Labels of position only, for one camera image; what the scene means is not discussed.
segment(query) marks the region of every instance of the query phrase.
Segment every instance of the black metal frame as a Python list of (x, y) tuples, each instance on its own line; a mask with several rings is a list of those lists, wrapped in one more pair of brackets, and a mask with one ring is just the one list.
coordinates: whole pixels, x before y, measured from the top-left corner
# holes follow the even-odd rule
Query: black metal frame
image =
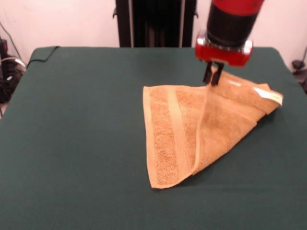
[(120, 47), (131, 47), (129, 0), (116, 0), (116, 16)]
[[(160, 0), (153, 0), (153, 7), (158, 6)], [(180, 16), (182, 0), (167, 0), (172, 8), (168, 10), (168, 18), (165, 33), (165, 44), (155, 42), (154, 46), (179, 47)], [(197, 0), (185, 1), (185, 13), (183, 23), (182, 47), (191, 47), (193, 35), (193, 22), (196, 14)], [(132, 0), (133, 18), (133, 43), (134, 47), (148, 47), (148, 29), (146, 21), (142, 17), (140, 0)], [(118, 35), (120, 47), (131, 47), (129, 0), (116, 0), (116, 16), (118, 20)]]

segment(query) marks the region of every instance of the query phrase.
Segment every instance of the green tablecloth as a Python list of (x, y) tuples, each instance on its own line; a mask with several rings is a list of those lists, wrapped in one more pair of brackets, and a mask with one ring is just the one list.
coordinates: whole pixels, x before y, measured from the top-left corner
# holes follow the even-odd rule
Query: green tablecloth
[(36, 50), (0, 121), (2, 230), (305, 230), (307, 100), (271, 48), (227, 71), (284, 94), (229, 154), (150, 188), (144, 85), (202, 85), (194, 50)]

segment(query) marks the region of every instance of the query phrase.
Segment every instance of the towel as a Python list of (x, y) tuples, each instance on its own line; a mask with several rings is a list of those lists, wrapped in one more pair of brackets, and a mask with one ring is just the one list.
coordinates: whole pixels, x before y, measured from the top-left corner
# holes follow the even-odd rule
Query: towel
[(283, 95), (222, 72), (218, 86), (143, 88), (147, 170), (152, 188), (170, 188), (226, 154)]

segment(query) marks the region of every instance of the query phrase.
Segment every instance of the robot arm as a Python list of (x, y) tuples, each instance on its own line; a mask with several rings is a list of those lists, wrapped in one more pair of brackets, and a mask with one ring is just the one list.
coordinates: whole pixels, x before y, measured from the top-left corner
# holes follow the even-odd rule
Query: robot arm
[[(196, 57), (207, 62), (204, 83), (217, 85), (224, 64), (245, 66), (253, 50), (253, 42), (247, 38), (263, 1), (212, 0), (207, 31), (200, 31), (195, 47)], [(214, 74), (213, 63), (218, 66)]]

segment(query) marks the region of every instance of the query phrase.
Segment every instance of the table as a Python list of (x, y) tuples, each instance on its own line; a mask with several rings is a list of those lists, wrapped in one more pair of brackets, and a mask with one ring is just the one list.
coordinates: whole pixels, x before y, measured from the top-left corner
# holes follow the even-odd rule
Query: table
[(150, 188), (142, 88), (202, 85), (190, 48), (45, 47), (0, 121), (3, 230), (307, 229), (307, 100), (272, 48), (243, 69), (284, 105), (208, 169)]

